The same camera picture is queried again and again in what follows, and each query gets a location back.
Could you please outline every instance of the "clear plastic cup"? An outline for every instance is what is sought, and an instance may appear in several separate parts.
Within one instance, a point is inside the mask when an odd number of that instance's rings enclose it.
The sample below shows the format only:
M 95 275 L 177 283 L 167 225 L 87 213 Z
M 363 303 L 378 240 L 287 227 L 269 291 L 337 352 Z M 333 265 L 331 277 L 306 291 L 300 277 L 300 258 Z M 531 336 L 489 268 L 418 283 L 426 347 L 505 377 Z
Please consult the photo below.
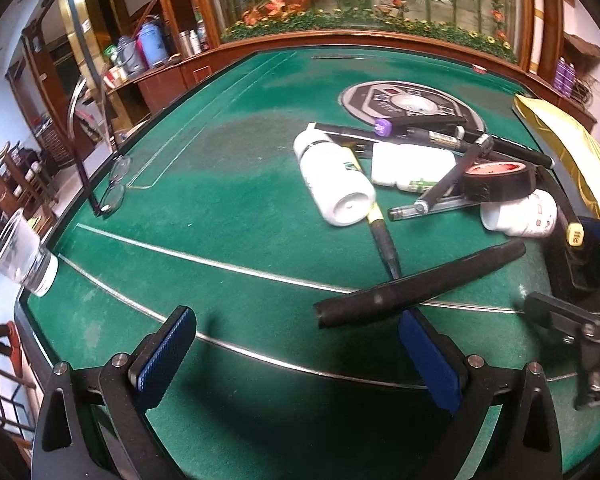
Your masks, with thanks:
M 0 272 L 36 296 L 44 296 L 58 272 L 58 259 L 18 209 L 0 234 Z

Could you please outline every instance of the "eyeglasses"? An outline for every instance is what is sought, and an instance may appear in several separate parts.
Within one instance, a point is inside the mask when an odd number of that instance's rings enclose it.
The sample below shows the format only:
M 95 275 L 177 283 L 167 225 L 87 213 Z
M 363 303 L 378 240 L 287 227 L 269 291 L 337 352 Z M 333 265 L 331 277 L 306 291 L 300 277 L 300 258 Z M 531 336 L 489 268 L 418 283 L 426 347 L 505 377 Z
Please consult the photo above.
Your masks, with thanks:
M 107 94 L 106 90 L 102 91 L 102 117 L 104 118 L 105 123 L 105 132 L 107 136 L 107 140 L 111 144 L 111 148 L 113 153 L 117 154 L 113 160 L 113 165 L 111 170 L 109 171 L 109 185 L 105 190 L 102 198 L 97 200 L 95 194 L 93 192 L 93 187 L 91 186 L 91 182 L 89 181 L 89 177 L 87 176 L 87 171 L 84 168 L 84 164 L 80 159 L 80 155 L 78 154 L 77 147 L 75 145 L 75 131 L 74 131 L 74 115 L 75 115 L 75 106 L 82 94 L 84 87 L 87 81 L 84 76 L 80 76 L 78 79 L 78 83 L 75 86 L 74 94 L 71 97 L 71 102 L 69 104 L 69 111 L 67 115 L 67 131 L 69 133 L 69 140 L 71 143 L 72 155 L 74 157 L 76 169 L 78 170 L 78 176 L 82 182 L 82 186 L 84 186 L 85 192 L 87 193 L 87 199 L 91 209 L 93 210 L 93 214 L 96 216 L 108 216 L 120 208 L 122 204 L 122 200 L 125 197 L 125 185 L 122 184 L 122 179 L 129 171 L 129 167 L 131 166 L 131 158 L 126 155 L 118 154 L 118 144 L 116 142 L 115 136 L 111 135 L 109 120 L 107 118 L 106 113 L 106 99 Z

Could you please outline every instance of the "purple cap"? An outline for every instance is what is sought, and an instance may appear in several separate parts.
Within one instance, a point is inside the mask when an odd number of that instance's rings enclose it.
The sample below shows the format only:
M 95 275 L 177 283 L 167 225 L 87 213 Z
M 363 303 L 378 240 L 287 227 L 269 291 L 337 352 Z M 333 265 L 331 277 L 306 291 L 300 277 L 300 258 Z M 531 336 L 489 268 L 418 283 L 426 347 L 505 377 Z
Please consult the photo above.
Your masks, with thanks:
M 386 119 L 376 119 L 376 123 L 374 124 L 374 130 L 376 131 L 376 135 L 380 137 L 390 136 L 391 127 L 391 123 Z

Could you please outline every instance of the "wooden chair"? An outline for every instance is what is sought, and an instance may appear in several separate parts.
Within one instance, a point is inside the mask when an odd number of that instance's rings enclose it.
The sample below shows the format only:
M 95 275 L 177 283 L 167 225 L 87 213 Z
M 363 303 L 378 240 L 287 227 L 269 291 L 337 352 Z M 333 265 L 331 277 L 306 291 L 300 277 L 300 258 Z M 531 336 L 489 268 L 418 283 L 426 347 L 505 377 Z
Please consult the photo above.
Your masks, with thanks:
M 56 200 L 55 192 L 31 168 L 23 173 L 10 147 L 7 142 L 0 150 L 0 209 L 10 218 L 24 208 L 27 220 L 36 218 L 34 229 L 42 236 L 56 222 L 50 206 Z
M 28 420 L 21 420 L 21 413 L 24 413 L 26 417 L 26 407 L 22 402 L 15 400 L 15 397 L 21 388 L 35 390 L 36 385 L 19 379 L 3 370 L 0 370 L 0 383 L 1 381 L 13 382 L 16 384 L 16 387 L 9 397 L 3 395 L 3 392 L 0 390 L 0 427 L 7 431 L 20 449 L 20 454 L 30 466 L 31 442 L 36 428 Z M 14 416 L 10 416 L 11 410 L 13 410 Z

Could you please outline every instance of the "green felt table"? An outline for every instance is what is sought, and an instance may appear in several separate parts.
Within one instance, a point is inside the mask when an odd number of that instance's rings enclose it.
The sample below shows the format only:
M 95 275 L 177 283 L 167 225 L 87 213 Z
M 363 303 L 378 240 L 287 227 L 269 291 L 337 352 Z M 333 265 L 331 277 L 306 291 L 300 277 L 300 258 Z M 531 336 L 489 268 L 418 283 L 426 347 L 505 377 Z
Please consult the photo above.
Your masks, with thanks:
M 361 59 L 315 59 L 334 56 Z M 148 412 L 193 478 L 405 478 L 448 425 L 398 341 L 397 318 L 319 331 L 312 307 L 384 282 L 386 273 L 364 222 L 336 228 L 322 220 L 292 143 L 313 121 L 362 126 L 338 96 L 383 79 L 448 92 L 490 131 L 538 149 L 512 111 L 525 90 L 497 75 L 374 48 L 264 52 L 155 124 L 129 152 L 119 211 L 95 218 L 83 205 L 52 246 L 58 276 L 26 312 L 55 357 L 74 368 L 131 351 L 179 304 L 195 311 L 198 339 Z M 378 189 L 382 209 L 414 199 Z M 390 223 L 403 272 L 505 241 L 485 231 L 478 213 Z M 573 409 L 574 349 L 519 312 L 529 292 L 550 293 L 540 246 L 525 243 L 523 258 L 422 312 L 491 365 L 543 365 L 567 470 L 600 444 L 600 410 Z M 497 415 L 491 408 L 460 478 L 474 472 Z

